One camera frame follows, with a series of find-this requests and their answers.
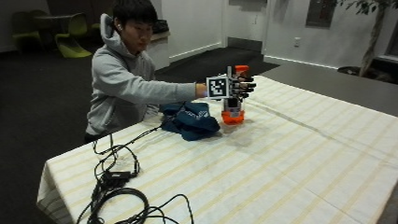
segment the gray hoodie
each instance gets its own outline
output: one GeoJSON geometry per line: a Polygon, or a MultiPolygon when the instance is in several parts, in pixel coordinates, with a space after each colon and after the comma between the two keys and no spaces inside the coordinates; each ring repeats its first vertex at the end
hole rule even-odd
{"type": "Polygon", "coordinates": [[[167,83],[155,78],[155,64],[146,51],[132,55],[114,32],[112,19],[102,16],[104,46],[92,58],[92,107],[90,134],[108,134],[154,117],[159,104],[196,99],[195,83],[167,83]]]}

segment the hoodie hood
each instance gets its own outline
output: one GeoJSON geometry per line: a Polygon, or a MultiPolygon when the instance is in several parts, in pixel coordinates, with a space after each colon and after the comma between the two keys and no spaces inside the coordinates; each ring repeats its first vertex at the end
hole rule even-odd
{"type": "Polygon", "coordinates": [[[112,25],[112,18],[107,15],[102,15],[102,38],[107,46],[118,51],[123,56],[130,58],[136,58],[135,55],[132,55],[126,47],[126,44],[122,40],[122,37],[119,33],[114,29],[112,25]]]}

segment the black hair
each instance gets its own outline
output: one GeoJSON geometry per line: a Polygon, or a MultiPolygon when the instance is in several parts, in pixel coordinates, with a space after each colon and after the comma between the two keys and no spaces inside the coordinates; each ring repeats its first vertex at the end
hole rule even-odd
{"type": "Polygon", "coordinates": [[[122,21],[123,26],[130,20],[155,24],[159,14],[151,0],[115,0],[114,18],[122,21]]]}

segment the gray carpet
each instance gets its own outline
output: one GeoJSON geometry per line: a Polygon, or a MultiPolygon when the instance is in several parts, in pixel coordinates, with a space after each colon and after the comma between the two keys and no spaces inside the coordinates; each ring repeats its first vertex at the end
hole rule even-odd
{"type": "MultiPolygon", "coordinates": [[[[227,48],[172,63],[158,76],[192,82],[235,64],[251,65],[251,75],[277,67],[259,52],[227,48]]],[[[84,143],[90,71],[91,57],[66,59],[55,50],[0,54],[2,223],[52,223],[36,207],[40,176],[46,161],[84,143]]]]}

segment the blue cloth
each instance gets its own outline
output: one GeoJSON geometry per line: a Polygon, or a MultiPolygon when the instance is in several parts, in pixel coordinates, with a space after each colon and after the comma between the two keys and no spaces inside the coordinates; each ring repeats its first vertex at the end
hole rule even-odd
{"type": "Polygon", "coordinates": [[[211,116],[207,103],[187,102],[184,107],[176,104],[164,105],[163,114],[166,119],[172,120],[162,128],[168,132],[180,133],[187,141],[211,137],[220,130],[219,122],[211,116]]]}

